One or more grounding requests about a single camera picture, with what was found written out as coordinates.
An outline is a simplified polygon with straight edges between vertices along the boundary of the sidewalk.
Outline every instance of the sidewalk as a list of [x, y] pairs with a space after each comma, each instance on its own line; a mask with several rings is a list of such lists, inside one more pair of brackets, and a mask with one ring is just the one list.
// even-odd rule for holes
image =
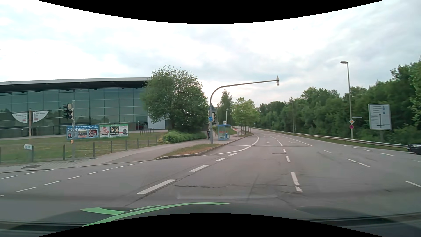
[[[229, 143], [234, 140], [241, 139], [236, 135], [232, 135], [229, 140], [219, 141], [214, 139], [214, 143]], [[135, 161], [146, 161], [153, 160], [159, 156], [167, 154], [172, 151], [176, 151], [181, 148], [194, 146], [197, 144], [209, 143], [208, 139], [187, 141], [183, 143], [174, 143], [174, 144], [163, 144], [157, 146], [150, 146], [140, 149], [133, 149], [128, 151], [115, 152], [111, 154], [106, 154], [99, 156], [95, 159], [83, 159], [72, 161], [59, 161], [59, 162], [35, 162], [24, 165], [13, 165], [13, 166], [4, 166], [0, 167], [0, 173], [3, 172], [15, 172], [15, 171], [27, 171], [27, 170], [49, 170], [49, 169], [60, 169], [60, 168], [71, 168], [71, 167], [80, 167], [80, 166], [91, 166], [99, 164], [113, 164], [121, 162], [135, 162]]]

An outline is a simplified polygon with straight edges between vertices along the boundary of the black car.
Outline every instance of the black car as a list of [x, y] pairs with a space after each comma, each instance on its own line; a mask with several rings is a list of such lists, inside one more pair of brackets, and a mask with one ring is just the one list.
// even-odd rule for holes
[[421, 143], [409, 144], [407, 149], [409, 152], [413, 152], [417, 155], [421, 155]]

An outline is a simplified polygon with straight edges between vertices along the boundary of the road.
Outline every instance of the road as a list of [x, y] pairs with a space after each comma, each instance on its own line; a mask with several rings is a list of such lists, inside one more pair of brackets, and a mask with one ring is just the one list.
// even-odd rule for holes
[[421, 156], [252, 132], [204, 156], [0, 174], [0, 219], [203, 201], [421, 211]]

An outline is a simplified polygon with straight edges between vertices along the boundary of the white sign board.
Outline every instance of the white sign board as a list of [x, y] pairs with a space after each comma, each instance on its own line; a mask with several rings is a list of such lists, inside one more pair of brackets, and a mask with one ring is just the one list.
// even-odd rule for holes
[[13, 113], [12, 116], [19, 122], [27, 124], [28, 123], [28, 112], [24, 113]]
[[32, 112], [32, 122], [35, 123], [35, 122], [40, 121], [48, 114], [48, 112], [49, 112], [48, 110]]
[[25, 150], [32, 150], [32, 145], [31, 144], [25, 144], [24, 149]]
[[392, 130], [390, 106], [385, 104], [368, 104], [370, 129]]

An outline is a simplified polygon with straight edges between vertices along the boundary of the street lamp pole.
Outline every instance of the street lamp pole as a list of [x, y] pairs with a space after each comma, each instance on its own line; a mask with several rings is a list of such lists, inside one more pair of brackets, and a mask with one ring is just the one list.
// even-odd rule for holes
[[[341, 61], [342, 64], [346, 64], [346, 70], [348, 72], [348, 96], [349, 96], [349, 120], [352, 120], [352, 107], [351, 107], [351, 85], [349, 83], [349, 66], [347, 61]], [[354, 130], [351, 129], [351, 139], [354, 139]]]
[[[263, 83], [263, 82], [271, 82], [271, 81], [276, 81], [276, 85], [279, 86], [279, 77], [276, 76], [276, 80], [269, 80], [269, 81], [255, 81], [255, 82], [247, 82], [247, 83], [240, 83], [240, 84], [233, 84], [233, 85], [226, 85], [226, 86], [220, 86], [218, 88], [216, 88], [212, 94], [210, 95], [209, 98], [209, 117], [212, 116], [212, 96], [213, 94], [224, 87], [231, 87], [231, 86], [241, 86], [241, 85], [249, 85], [249, 84], [256, 84], [256, 83]], [[212, 131], [212, 122], [209, 125], [209, 132], [210, 132], [210, 143], [213, 144], [213, 131]]]

